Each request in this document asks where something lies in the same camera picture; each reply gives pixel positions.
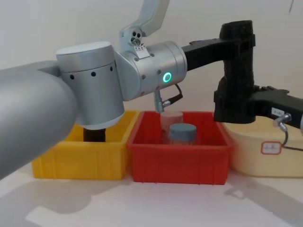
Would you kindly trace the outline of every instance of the white table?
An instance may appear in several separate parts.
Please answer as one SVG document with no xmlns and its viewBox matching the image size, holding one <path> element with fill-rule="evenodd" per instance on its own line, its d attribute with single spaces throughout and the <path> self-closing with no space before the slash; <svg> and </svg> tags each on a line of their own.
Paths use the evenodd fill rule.
<svg viewBox="0 0 303 227">
<path fill-rule="evenodd" d="M 25 166 L 0 181 L 0 227 L 303 227 L 303 179 L 54 181 Z"/>
</svg>

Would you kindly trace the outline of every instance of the plastic bottle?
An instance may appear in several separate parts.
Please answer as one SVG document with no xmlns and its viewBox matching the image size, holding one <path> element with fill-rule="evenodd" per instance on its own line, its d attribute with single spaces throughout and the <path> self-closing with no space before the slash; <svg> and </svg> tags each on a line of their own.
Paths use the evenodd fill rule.
<svg viewBox="0 0 303 227">
<path fill-rule="evenodd" d="M 166 111 L 161 113 L 162 143 L 169 144 L 169 127 L 172 124 L 183 123 L 183 113 Z"/>
<path fill-rule="evenodd" d="M 192 124 L 172 124 L 169 130 L 169 143 L 174 145 L 194 145 L 197 129 Z"/>
</svg>

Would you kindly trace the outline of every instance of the label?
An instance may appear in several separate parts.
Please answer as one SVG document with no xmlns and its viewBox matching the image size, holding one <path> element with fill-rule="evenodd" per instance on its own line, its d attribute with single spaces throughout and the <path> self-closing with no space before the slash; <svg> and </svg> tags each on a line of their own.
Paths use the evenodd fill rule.
<svg viewBox="0 0 303 227">
<path fill-rule="evenodd" d="M 271 114 L 275 115 L 275 116 L 278 116 L 278 117 L 281 117 L 285 114 L 285 112 L 283 110 L 279 110 L 279 109 L 276 109 L 276 108 L 271 108 Z"/>
<path fill-rule="evenodd" d="M 263 155 L 281 154 L 282 145 L 280 142 L 266 141 L 262 143 L 261 153 Z"/>
</svg>

